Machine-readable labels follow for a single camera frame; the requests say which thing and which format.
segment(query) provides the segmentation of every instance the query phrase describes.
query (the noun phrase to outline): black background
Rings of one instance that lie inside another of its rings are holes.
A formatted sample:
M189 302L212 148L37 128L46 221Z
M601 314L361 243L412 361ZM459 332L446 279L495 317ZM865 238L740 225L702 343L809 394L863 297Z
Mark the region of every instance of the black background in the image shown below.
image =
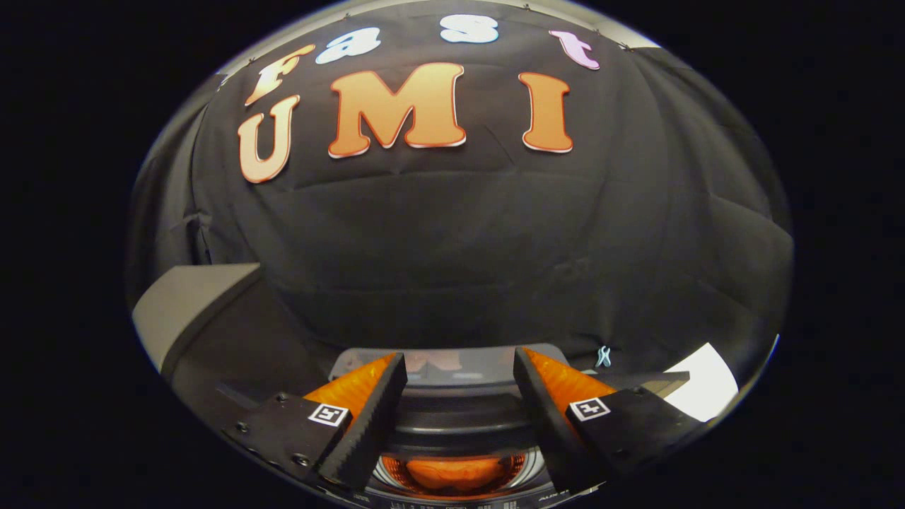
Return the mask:
M120 277L131 184L169 116L227 60L316 7L13 12L9 51L24 58L5 66L7 227L21 240L6 251L24 291L8 308L5 506L331 506L239 457L182 407L138 344ZM891 13L774 0L597 8L709 78L754 125L789 195L796 268L782 340L738 409L667 464L574 507L894 506L900 398L879 397L893 376L878 362L894 360L902 336L881 325L896 310L901 258L890 242L900 187L884 181L896 160L881 158L901 132Z

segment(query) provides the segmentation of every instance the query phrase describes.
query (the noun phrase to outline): pink letter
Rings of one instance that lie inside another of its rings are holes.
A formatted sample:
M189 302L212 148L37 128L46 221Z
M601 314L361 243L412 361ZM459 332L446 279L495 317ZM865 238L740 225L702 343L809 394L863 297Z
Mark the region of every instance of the pink letter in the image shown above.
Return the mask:
M584 65L586 68L591 71L596 71L600 69L600 64L587 58L585 54L585 50L590 51L591 46L588 46L586 43L582 43L575 37L575 34L571 34L569 32L558 32L556 30L550 30L550 35L559 39L559 42L563 45L563 51L571 58L576 61L580 65Z

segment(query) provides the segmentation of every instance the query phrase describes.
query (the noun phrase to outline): fisheye lens view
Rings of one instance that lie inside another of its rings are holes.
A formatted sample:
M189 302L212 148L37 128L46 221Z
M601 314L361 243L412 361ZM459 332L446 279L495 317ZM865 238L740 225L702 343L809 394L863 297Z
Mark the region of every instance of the fisheye lens view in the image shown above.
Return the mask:
M605 500L781 341L768 147L606 13L353 0L223 61L138 170L125 299L178 399L300 497Z

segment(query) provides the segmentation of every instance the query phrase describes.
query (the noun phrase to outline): letter s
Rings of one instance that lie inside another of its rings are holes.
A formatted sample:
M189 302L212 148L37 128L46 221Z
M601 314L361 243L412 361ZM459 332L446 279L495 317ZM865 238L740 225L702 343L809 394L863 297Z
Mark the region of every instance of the letter s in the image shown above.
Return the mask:
M440 36L448 43L492 43L500 34L497 20L475 14L452 14L440 20Z

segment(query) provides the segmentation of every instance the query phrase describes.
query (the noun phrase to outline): white letter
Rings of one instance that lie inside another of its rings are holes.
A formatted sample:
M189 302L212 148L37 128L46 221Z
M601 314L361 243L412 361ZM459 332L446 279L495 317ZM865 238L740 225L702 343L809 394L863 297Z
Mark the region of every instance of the white letter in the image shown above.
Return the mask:
M440 26L448 29L440 32L448 43L492 43L500 36L494 30L497 21L487 16L452 14L440 20Z
M327 44L327 49L319 54L314 62L330 63L344 56L367 53L380 45L380 41L377 40L377 34L380 34L380 29L371 27L362 28L337 37Z

